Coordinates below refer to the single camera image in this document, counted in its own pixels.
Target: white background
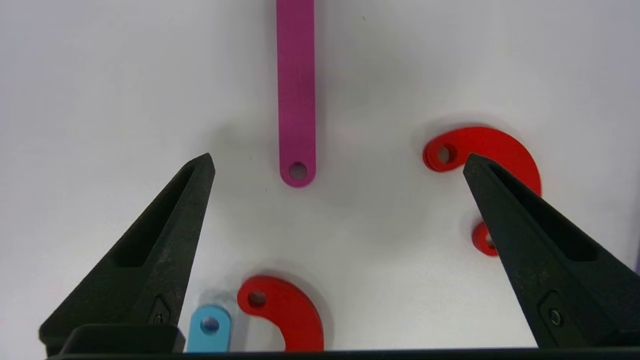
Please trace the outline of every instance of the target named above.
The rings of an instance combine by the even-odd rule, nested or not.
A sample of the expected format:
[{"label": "white background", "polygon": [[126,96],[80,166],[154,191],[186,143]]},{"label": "white background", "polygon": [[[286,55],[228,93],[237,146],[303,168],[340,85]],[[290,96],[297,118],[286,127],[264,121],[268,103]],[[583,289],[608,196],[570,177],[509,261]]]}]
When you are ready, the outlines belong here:
[{"label": "white background", "polygon": [[268,270],[312,297],[327,348],[535,346],[471,245],[461,171],[420,152],[464,124],[511,133],[544,198],[633,267],[639,20],[635,0],[317,0],[317,175],[296,190],[274,0],[2,1],[2,357],[44,356],[39,325],[204,152],[218,173],[183,331],[200,294]]}]

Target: magenta bar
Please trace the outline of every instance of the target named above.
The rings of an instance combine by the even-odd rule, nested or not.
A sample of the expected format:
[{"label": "magenta bar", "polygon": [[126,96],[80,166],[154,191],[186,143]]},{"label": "magenta bar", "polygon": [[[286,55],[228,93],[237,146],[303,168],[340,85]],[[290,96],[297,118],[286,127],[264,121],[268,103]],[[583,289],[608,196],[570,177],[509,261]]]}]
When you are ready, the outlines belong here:
[{"label": "magenta bar", "polygon": [[280,176],[306,186],[316,175],[314,0],[277,0]]}]

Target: light blue link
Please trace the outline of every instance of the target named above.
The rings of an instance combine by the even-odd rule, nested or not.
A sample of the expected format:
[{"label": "light blue link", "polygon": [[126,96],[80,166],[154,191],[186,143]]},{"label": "light blue link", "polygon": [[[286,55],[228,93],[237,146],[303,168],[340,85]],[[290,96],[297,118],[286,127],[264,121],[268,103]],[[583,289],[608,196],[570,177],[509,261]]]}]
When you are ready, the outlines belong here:
[{"label": "light blue link", "polygon": [[231,315],[224,307],[200,306],[191,315],[187,352],[229,351],[231,325]]}]

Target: circular hole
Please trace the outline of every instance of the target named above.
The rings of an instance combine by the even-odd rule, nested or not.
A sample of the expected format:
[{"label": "circular hole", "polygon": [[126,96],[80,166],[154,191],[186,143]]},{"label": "circular hole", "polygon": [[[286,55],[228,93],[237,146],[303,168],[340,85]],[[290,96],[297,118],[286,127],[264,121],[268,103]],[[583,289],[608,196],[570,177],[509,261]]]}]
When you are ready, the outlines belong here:
[{"label": "circular hole", "polygon": [[302,180],[307,176],[307,167],[303,163],[293,163],[289,167],[289,175],[294,180]]},{"label": "circular hole", "polygon": [[438,160],[445,164],[451,161],[451,151],[448,147],[443,146],[438,149]]},{"label": "circular hole", "polygon": [[549,317],[551,318],[551,323],[555,326],[562,325],[562,315],[557,309],[551,309],[549,311]]},{"label": "circular hole", "polygon": [[249,306],[262,307],[267,303],[267,295],[262,291],[253,291],[249,294]]},{"label": "circular hole", "polygon": [[486,244],[489,245],[490,249],[495,249],[495,245],[493,244],[493,239],[491,239],[490,234],[487,234],[484,239],[486,240]]},{"label": "circular hole", "polygon": [[207,316],[200,322],[200,329],[207,335],[213,335],[220,329],[220,323],[211,316]]}]

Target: red part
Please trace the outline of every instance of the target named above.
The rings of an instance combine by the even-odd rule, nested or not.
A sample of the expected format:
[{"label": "red part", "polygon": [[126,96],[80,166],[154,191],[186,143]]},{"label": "red part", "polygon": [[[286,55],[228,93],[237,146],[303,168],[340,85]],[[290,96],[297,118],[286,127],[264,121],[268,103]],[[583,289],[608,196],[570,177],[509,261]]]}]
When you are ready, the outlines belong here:
[{"label": "red part", "polygon": [[[264,304],[250,299],[264,294]],[[311,300],[290,282],[258,275],[238,290],[238,306],[249,315],[265,318],[276,325],[284,338],[286,352],[324,350],[322,321]]]},{"label": "red part", "polygon": [[[441,148],[449,152],[446,162],[438,158]],[[446,172],[464,165],[472,152],[497,162],[536,194],[542,194],[540,173],[529,151],[511,135],[490,127],[463,127],[442,134],[427,143],[422,152],[422,160],[431,170]],[[489,230],[484,222],[476,226],[472,233],[474,245],[486,255],[497,256],[495,248],[486,242],[488,234]]]},{"label": "red part", "polygon": [[495,247],[489,246],[486,242],[486,237],[489,236],[489,229],[486,228],[486,224],[481,222],[476,226],[474,232],[471,234],[471,239],[474,242],[476,249],[480,250],[483,254],[489,256],[498,256],[498,251]]}]

